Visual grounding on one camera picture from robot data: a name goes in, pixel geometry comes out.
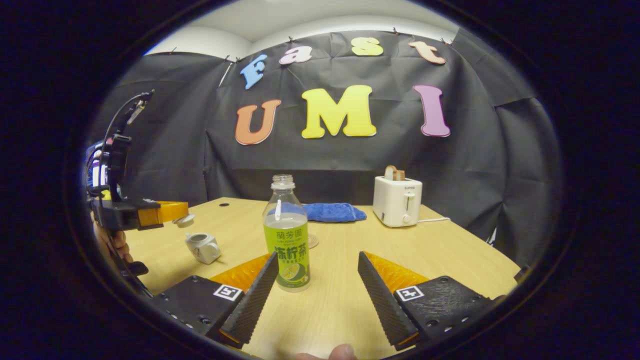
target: purple letter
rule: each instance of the purple letter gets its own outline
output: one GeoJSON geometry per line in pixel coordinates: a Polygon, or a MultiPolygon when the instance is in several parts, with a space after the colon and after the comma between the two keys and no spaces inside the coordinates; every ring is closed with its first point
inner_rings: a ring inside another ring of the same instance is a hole
{"type": "Polygon", "coordinates": [[[449,136],[451,130],[444,124],[442,116],[442,105],[440,105],[440,95],[442,90],[429,85],[415,85],[415,91],[422,99],[422,110],[424,112],[424,125],[420,128],[426,136],[449,136]]]}

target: white wall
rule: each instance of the white wall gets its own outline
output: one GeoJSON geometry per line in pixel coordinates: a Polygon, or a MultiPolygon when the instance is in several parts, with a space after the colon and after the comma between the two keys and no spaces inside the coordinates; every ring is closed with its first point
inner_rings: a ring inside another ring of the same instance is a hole
{"type": "Polygon", "coordinates": [[[458,29],[442,29],[433,25],[417,22],[414,20],[402,19],[398,17],[385,17],[373,15],[352,15],[321,19],[305,24],[293,26],[291,28],[278,31],[268,35],[251,45],[247,55],[256,53],[268,47],[293,39],[309,37],[311,35],[330,33],[332,31],[349,30],[380,30],[393,31],[393,28],[400,33],[420,35],[422,37],[451,42],[456,37],[458,29]]]}
{"type": "Polygon", "coordinates": [[[252,43],[249,40],[227,31],[204,26],[184,26],[151,48],[145,55],[168,53],[176,48],[175,51],[213,55],[219,58],[229,55],[229,59],[235,61],[236,57],[244,58],[251,46],[252,43]]]}

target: plastic bottle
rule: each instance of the plastic bottle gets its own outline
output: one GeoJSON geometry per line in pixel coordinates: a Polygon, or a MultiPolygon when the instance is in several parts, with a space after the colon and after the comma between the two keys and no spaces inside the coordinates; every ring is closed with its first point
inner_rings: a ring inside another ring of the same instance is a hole
{"type": "Polygon", "coordinates": [[[276,282],[290,292],[307,289],[311,280],[307,212],[293,194],[295,187],[293,176],[273,176],[273,195],[262,213],[267,250],[278,252],[276,282]]]}

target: bottle label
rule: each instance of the bottle label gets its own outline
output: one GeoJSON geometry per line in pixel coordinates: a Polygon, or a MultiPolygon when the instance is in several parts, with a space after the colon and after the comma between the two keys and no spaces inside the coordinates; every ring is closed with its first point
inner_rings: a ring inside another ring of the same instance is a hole
{"type": "Polygon", "coordinates": [[[269,253],[278,253],[278,284],[285,288],[300,288],[306,285],[311,280],[307,223],[291,229],[277,229],[265,225],[264,234],[269,253]]]}

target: coaster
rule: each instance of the coaster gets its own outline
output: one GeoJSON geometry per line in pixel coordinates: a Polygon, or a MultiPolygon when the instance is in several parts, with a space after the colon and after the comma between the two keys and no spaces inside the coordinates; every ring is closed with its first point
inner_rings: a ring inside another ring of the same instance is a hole
{"type": "Polygon", "coordinates": [[[309,248],[312,249],[318,245],[319,241],[316,235],[309,234],[309,248]]]}

